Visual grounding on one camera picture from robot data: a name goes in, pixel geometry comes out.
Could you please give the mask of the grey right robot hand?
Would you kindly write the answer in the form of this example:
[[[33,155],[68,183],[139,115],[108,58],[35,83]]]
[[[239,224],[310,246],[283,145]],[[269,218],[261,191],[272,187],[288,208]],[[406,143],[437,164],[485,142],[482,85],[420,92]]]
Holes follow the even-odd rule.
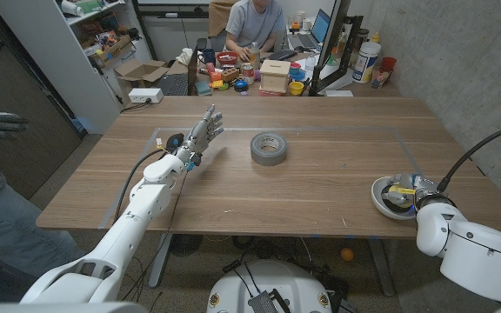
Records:
[[[415,203],[416,194],[435,192],[437,184],[418,173],[392,176],[381,191],[384,205],[396,213],[407,212]]]

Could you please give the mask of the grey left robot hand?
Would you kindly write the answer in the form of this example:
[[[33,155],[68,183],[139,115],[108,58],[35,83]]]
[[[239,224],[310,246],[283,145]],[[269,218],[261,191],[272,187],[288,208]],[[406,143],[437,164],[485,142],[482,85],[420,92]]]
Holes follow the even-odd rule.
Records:
[[[212,104],[203,118],[189,130],[181,146],[175,150],[174,155],[184,163],[199,166],[202,153],[208,148],[209,142],[224,131],[222,113],[215,113],[214,110],[215,105]]]

